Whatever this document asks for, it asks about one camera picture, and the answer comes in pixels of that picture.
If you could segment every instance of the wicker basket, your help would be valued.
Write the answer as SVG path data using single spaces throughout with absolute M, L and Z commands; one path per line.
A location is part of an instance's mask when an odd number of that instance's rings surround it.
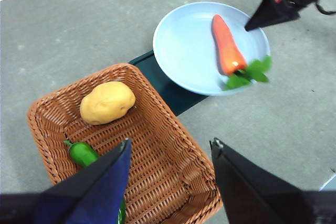
M 128 85 L 135 105 L 121 119 L 89 125 L 79 113 L 81 99 L 107 81 Z M 126 223 L 204 223 L 222 206 L 211 162 L 133 65 L 113 65 L 38 99 L 28 124 L 53 184 L 79 170 L 64 139 L 85 141 L 103 155 L 132 138 Z

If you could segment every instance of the green pepper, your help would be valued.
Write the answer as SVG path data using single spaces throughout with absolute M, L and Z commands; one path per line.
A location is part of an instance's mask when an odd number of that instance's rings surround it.
M 125 199 L 122 198 L 121 205 L 118 212 L 118 218 L 116 224 L 124 224 L 126 218 L 126 206 L 125 206 Z
M 71 144 L 68 140 L 63 142 L 70 145 L 69 154 L 71 159 L 82 167 L 90 165 L 99 158 L 97 152 L 95 152 L 87 143 L 77 142 Z
M 64 140 L 64 143 L 70 145 L 69 154 L 71 159 L 82 167 L 86 167 L 92 164 L 99 158 L 97 152 L 90 147 L 87 143 L 77 142 L 71 144 L 70 141 Z M 124 224 L 126 216 L 126 207 L 125 207 L 125 199 L 122 199 L 116 224 Z

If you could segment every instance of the gray floor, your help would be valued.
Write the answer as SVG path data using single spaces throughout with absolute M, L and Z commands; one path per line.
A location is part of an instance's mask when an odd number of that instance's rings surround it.
M 1 1 L 1 192 L 50 186 L 26 123 L 34 100 L 151 50 L 161 18 L 198 1 L 251 15 L 261 0 Z M 313 6 L 301 16 L 264 29 L 274 59 L 270 84 L 207 98 L 179 119 L 208 155 L 217 136 L 295 186 L 318 190 L 336 169 L 336 20 Z M 221 211 L 207 223 L 224 217 Z

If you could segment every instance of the light blue plate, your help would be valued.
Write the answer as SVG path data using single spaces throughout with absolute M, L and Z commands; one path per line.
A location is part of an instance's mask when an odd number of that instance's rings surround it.
M 155 30 L 153 49 L 162 71 L 181 87 L 198 94 L 227 95 L 244 88 L 224 90 L 227 76 L 218 71 L 212 34 L 215 14 L 229 26 L 247 63 L 270 54 L 267 37 L 260 28 L 245 31 L 248 15 L 214 2 L 191 3 L 168 13 Z

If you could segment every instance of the carrot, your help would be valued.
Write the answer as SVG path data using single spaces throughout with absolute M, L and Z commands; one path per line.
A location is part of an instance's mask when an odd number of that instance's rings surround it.
M 218 50 L 219 65 L 223 73 L 230 76 L 237 70 L 244 70 L 247 67 L 245 58 L 239 51 L 229 27 L 218 14 L 213 18 L 212 28 Z

